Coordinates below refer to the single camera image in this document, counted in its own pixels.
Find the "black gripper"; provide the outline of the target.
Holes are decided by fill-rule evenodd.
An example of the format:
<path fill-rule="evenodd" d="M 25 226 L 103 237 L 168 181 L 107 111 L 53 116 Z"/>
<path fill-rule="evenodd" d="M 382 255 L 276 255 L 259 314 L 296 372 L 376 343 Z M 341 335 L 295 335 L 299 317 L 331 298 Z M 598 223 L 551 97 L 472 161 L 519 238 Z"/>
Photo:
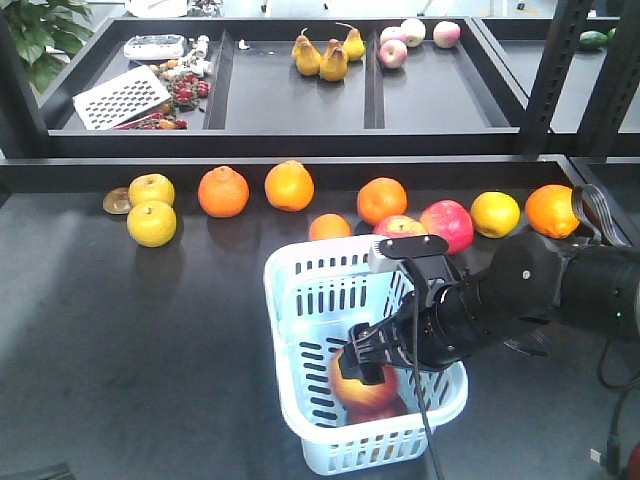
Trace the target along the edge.
<path fill-rule="evenodd" d="M 339 371 L 345 380 L 380 385 L 384 383 L 383 366 L 362 363 L 357 354 L 356 341 L 368 326 L 358 323 L 349 329 L 338 359 Z M 393 315 L 374 326 L 370 347 L 371 362 L 441 371 L 472 353 L 473 328 L 459 302 L 436 302 L 427 307 L 410 292 Z"/>

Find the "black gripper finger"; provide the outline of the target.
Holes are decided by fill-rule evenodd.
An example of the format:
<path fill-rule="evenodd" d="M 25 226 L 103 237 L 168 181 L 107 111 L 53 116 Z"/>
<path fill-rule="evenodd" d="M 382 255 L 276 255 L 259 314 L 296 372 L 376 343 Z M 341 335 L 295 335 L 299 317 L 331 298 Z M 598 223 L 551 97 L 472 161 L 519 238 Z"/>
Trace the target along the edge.
<path fill-rule="evenodd" d="M 10 474 L 2 474 L 1 480 L 73 480 L 73 473 L 67 463 L 40 467 Z"/>

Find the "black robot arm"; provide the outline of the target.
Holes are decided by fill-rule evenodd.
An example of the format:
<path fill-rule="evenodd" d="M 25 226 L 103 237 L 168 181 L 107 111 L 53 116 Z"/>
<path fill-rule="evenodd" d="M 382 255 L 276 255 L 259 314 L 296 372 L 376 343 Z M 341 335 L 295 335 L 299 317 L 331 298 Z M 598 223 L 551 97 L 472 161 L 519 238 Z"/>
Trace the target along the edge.
<path fill-rule="evenodd" d="M 339 357 L 345 379 L 384 381 L 383 366 L 442 371 L 471 354 L 558 322 L 608 340 L 639 339 L 639 251 L 587 239 L 517 234 L 471 275 L 436 235 L 374 242 L 369 267 L 401 270 L 411 290 L 398 310 L 357 324 Z"/>

